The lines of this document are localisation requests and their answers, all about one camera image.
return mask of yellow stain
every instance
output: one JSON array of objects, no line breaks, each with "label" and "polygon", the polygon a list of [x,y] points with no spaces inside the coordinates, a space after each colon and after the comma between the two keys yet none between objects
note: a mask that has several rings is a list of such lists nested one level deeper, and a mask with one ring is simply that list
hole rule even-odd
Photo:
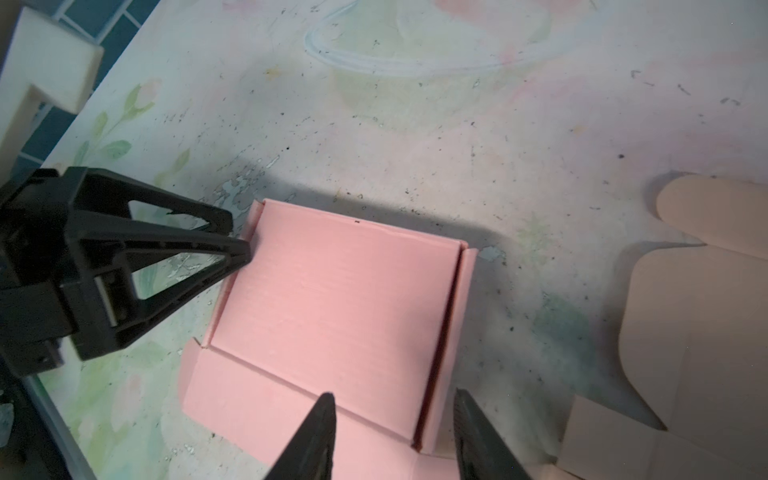
[{"label": "yellow stain", "polygon": [[264,74],[269,80],[272,80],[273,78],[277,78],[280,75],[282,75],[283,72],[281,72],[280,69],[277,67],[277,65],[275,65],[274,67],[268,68],[267,70],[265,70]]}]

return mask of cardboard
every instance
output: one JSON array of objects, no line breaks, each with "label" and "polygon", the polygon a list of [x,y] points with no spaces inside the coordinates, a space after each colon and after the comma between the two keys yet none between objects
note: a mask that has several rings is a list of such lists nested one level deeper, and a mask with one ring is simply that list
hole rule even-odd
[{"label": "cardboard", "polygon": [[193,419],[274,463],[317,396],[337,405],[334,478],[458,478],[434,449],[477,250],[265,200],[251,264],[182,355]]},{"label": "cardboard", "polygon": [[585,480],[768,478],[768,188],[692,175],[657,206],[713,243],[655,250],[630,281],[621,364],[668,432],[577,399],[558,465]]}]

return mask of tabletop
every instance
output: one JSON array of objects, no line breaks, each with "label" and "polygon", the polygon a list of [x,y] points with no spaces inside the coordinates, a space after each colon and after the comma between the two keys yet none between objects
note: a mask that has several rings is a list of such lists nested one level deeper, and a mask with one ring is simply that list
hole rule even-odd
[{"label": "tabletop", "polygon": [[[162,0],[45,165],[216,204],[236,229],[273,198],[468,241],[452,383],[524,464],[551,462],[574,394],[658,425],[618,361],[629,276],[698,243],[654,216],[669,179],[768,182],[766,21],[759,0]],[[97,477],[266,472],[180,410],[181,348],[216,295],[122,352],[65,344],[41,375]],[[447,416],[440,439],[450,455]]]}]

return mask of pink box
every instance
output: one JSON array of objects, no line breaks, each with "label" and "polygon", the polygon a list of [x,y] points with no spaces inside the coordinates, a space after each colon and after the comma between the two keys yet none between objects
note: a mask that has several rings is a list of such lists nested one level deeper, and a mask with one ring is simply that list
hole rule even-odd
[{"label": "pink box", "polygon": [[184,348],[182,409],[273,464],[323,392],[333,477],[458,478],[432,457],[477,250],[460,240],[254,202],[253,261]]}]

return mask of floral pattern table surface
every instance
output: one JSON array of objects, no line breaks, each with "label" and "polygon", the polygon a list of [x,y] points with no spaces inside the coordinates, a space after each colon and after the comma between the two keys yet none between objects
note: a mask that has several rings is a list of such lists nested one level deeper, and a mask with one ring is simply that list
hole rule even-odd
[{"label": "floral pattern table surface", "polygon": [[[524,463],[556,457],[574,394],[654,423],[617,361],[629,274],[697,242],[652,214],[677,172],[768,182],[768,8],[348,2],[162,0],[45,165],[115,170],[236,228],[268,197],[460,237],[481,253],[453,382]],[[180,349],[216,295],[119,353],[80,362],[65,344],[41,376],[97,477],[266,472],[180,411]]]}]

